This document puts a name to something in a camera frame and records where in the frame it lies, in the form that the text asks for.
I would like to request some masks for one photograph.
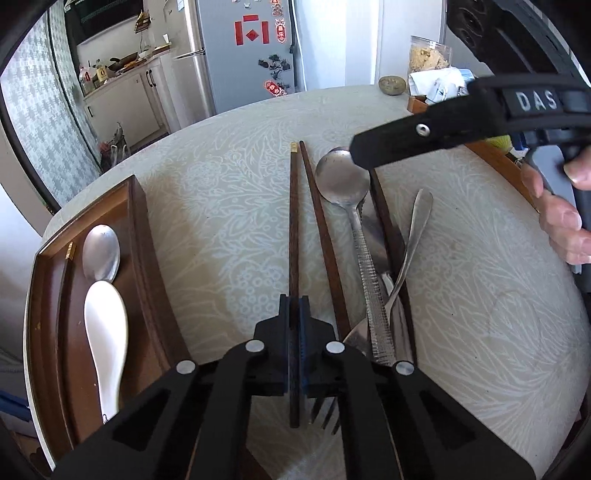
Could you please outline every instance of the food container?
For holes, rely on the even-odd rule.
[[[439,70],[450,66],[452,48],[436,41],[421,37],[411,37],[408,73]]]

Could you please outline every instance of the patterned tablecloth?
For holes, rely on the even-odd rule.
[[[127,176],[144,188],[160,269],[197,362],[220,358],[274,316],[287,292],[290,142],[315,164],[355,132],[408,115],[377,86],[290,95],[218,115],[134,155],[56,215],[47,239]],[[532,464],[555,457],[589,380],[589,327],[569,269],[532,207],[465,147],[378,169],[408,238],[416,192],[433,214],[408,275],[423,371]],[[300,169],[300,293],[333,310]],[[324,204],[352,321],[364,317],[345,211]],[[287,399],[256,398],[248,447],[273,478],[342,479],[340,435],[288,427]]]

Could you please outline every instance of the gold chopstick tip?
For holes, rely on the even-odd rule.
[[[66,252],[66,260],[72,260],[74,258],[74,253],[76,252],[76,245],[74,242],[70,242],[68,245],[68,251]]]

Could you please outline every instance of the human hand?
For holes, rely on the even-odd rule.
[[[591,147],[567,163],[564,171],[579,190],[591,190]],[[521,180],[540,213],[540,226],[559,257],[571,265],[591,263],[591,233],[581,228],[576,208],[546,190],[541,175],[529,165],[523,165]]]

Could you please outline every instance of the refrigerator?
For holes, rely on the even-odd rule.
[[[165,63],[181,127],[295,92],[289,1],[184,0],[180,11],[177,0],[166,3],[173,55]]]

